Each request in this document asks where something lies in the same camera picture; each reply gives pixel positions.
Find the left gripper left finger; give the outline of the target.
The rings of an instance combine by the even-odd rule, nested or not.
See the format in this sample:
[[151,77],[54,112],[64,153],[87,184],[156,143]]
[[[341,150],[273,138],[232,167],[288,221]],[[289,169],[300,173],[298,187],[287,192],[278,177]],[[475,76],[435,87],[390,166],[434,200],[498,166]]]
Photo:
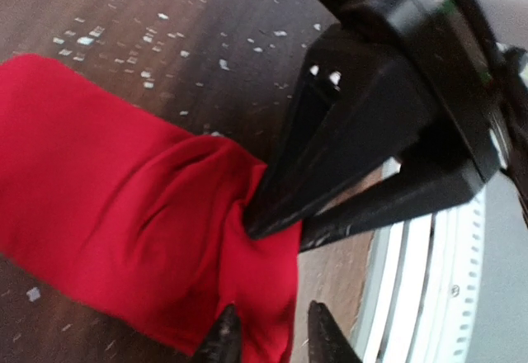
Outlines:
[[227,305],[193,354],[196,363],[239,363],[242,360],[242,324],[236,307]]

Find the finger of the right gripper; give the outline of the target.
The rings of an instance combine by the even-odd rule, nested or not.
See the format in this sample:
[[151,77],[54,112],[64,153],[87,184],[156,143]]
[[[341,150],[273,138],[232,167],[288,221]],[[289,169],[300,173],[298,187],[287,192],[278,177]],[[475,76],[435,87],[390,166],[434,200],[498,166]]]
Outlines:
[[467,158],[414,158],[393,176],[306,219],[300,251],[465,204],[482,188],[483,180]]
[[283,131],[244,213],[251,238],[318,216],[344,190],[414,144],[436,101],[395,48],[332,25],[309,47]]

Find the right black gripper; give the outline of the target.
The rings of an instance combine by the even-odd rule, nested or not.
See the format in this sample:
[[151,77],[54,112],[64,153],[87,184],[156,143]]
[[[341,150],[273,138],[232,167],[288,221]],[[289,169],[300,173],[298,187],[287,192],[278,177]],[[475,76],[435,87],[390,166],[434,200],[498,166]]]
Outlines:
[[391,45],[427,81],[483,181],[500,168],[489,134],[505,59],[475,0],[319,0],[342,27]]

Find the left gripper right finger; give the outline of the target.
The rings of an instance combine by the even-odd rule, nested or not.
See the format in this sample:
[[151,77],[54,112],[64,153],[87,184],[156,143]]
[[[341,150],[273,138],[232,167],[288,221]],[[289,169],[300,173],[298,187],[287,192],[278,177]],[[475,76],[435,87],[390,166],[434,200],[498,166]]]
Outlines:
[[361,363],[324,303],[311,301],[308,311],[310,363]]

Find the red sock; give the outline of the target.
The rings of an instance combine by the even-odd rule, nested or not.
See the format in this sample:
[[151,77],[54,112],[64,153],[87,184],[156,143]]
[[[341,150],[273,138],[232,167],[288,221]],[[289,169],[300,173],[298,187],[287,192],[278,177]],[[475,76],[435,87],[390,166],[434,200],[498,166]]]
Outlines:
[[1,251],[68,297],[192,353],[223,309],[245,362],[291,356],[302,226],[250,239],[265,165],[54,59],[1,66]]

